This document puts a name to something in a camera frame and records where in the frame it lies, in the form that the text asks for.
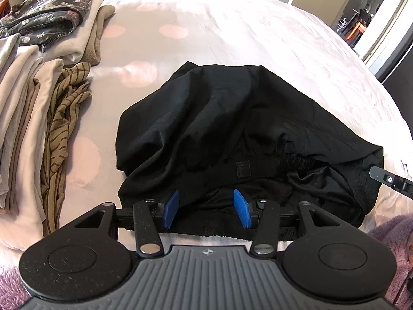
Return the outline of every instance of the blue clip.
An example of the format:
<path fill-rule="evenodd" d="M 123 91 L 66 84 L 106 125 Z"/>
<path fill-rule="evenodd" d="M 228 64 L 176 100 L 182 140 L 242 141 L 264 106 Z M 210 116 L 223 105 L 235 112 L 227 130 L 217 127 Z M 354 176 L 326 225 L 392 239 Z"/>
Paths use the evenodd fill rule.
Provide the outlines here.
<path fill-rule="evenodd" d="M 176 212 L 179 209 L 179 190 L 176 190 L 168 199 L 164 206 L 164 215 L 162 216 L 162 227 L 170 229 Z"/>
<path fill-rule="evenodd" d="M 234 190 L 234 207 L 237 211 L 238 217 L 241 220 L 243 227 L 251 227 L 251 215 L 249 214 L 248 202 L 238 189 Z"/>

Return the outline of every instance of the black cable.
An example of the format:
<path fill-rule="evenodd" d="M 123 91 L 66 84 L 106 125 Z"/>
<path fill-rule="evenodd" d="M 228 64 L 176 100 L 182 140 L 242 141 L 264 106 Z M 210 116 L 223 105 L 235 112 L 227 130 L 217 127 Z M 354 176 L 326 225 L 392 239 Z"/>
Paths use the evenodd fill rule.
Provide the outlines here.
<path fill-rule="evenodd" d="M 396 294 L 396 297 L 395 297 L 394 300 L 393 300 L 393 305 L 394 305 L 394 306 L 396 306 L 396 303 L 397 303 L 397 301 L 399 300 L 401 291 L 403 290 L 403 287 L 406 285 L 407 281 L 409 280 L 409 277 L 410 277 L 410 275 L 412 274 L 412 272 L 413 272 L 413 268 L 409 270 L 409 273 L 407 274 L 406 278 L 404 279 L 403 283 L 401 284 L 401 286 L 400 286 L 400 288 L 399 288 L 399 290 L 398 290 L 398 292 L 397 292 L 397 294 Z"/>

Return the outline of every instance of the pink polka dot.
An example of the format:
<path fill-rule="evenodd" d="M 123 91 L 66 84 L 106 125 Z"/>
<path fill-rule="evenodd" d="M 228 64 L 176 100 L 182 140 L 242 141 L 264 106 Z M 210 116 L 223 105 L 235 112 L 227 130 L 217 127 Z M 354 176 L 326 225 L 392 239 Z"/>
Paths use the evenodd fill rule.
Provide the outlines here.
<path fill-rule="evenodd" d="M 100 168 L 100 153 L 94 142 L 77 136 L 68 158 L 66 182 L 71 186 L 86 186 L 97 175 Z"/>
<path fill-rule="evenodd" d="M 180 40 L 181 38 L 188 36 L 188 30 L 185 28 L 175 26 L 174 24 L 165 24 L 159 28 L 159 32 L 166 37 Z"/>
<path fill-rule="evenodd" d="M 103 30 L 102 37 L 113 38 L 113 37 L 122 36 L 125 33 L 125 31 L 126 29 L 124 27 L 113 24 L 111 26 L 107 26 L 105 30 Z"/>
<path fill-rule="evenodd" d="M 141 4 L 136 8 L 137 11 L 153 11 L 157 10 L 158 5 L 155 3 L 146 3 L 146 4 Z"/>
<path fill-rule="evenodd" d="M 158 70 L 147 61 L 132 61 L 118 72 L 120 82 L 130 88 L 149 86 L 158 76 Z"/>

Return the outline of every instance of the black bracket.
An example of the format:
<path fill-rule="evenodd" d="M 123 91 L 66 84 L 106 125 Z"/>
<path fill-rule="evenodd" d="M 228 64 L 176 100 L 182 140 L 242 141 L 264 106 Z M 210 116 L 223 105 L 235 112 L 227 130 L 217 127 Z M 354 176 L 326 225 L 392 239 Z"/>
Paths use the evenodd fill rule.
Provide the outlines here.
<path fill-rule="evenodd" d="M 393 190 L 400 192 L 406 197 L 413 199 L 413 182 L 392 174 L 387 170 L 379 168 L 378 166 L 373 166 L 370 169 L 370 177 L 380 182 L 381 184 L 391 187 Z"/>

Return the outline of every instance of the black circular pad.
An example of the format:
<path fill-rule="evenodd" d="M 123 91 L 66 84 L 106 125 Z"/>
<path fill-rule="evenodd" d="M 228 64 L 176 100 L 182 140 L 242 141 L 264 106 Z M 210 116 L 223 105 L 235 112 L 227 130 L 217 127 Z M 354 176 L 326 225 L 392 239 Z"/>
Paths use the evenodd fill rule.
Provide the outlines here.
<path fill-rule="evenodd" d="M 19 271 L 32 295 L 78 302 L 103 295 L 132 269 L 129 251 L 99 229 L 61 229 L 23 253 Z"/>
<path fill-rule="evenodd" d="M 290 244 L 282 261 L 287 276 L 329 301 L 384 296 L 396 262 L 389 248 L 357 229 L 320 227 Z"/>
<path fill-rule="evenodd" d="M 61 273 L 79 273 L 93 266 L 96 253 L 85 246 L 64 246 L 49 256 L 49 265 Z"/>
<path fill-rule="evenodd" d="M 332 243 L 319 251 L 322 263 L 337 270 L 354 270 L 367 261 L 367 255 L 361 248 L 348 243 Z"/>

